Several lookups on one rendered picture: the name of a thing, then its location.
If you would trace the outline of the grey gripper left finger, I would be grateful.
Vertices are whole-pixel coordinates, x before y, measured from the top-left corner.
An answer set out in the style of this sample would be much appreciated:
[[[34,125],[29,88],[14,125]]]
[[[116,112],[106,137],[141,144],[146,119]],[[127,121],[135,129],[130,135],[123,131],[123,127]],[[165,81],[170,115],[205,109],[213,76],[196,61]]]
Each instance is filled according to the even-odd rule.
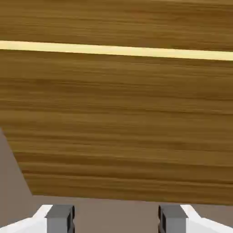
[[[3,226],[0,233],[75,233],[73,205],[41,205],[31,218]]]

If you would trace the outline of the wooden cabinet door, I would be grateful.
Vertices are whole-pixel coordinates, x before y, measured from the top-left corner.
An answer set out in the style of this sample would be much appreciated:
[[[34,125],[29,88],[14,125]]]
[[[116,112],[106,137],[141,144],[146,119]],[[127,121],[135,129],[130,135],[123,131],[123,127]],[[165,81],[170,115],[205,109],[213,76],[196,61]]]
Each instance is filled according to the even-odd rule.
[[[0,128],[34,195],[233,205],[233,61],[0,51]]]
[[[233,51],[233,0],[0,0],[0,40]]]

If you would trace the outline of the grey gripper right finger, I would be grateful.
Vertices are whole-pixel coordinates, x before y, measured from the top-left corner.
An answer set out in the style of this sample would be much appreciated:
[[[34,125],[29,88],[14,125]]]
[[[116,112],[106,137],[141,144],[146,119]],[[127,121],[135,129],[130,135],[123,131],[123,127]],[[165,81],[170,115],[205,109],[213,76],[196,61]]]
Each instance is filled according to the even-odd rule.
[[[158,206],[157,233],[233,233],[233,228],[202,218],[188,204]]]

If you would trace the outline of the wooden cabinet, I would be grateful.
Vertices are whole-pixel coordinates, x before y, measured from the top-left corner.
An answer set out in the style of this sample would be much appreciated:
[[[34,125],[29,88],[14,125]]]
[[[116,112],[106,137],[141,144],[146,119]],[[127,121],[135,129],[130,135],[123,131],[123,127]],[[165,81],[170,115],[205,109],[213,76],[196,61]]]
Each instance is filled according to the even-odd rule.
[[[175,58],[205,61],[233,61],[233,51],[210,51],[133,46],[107,46],[35,41],[0,40],[0,51],[33,51],[167,59]]]

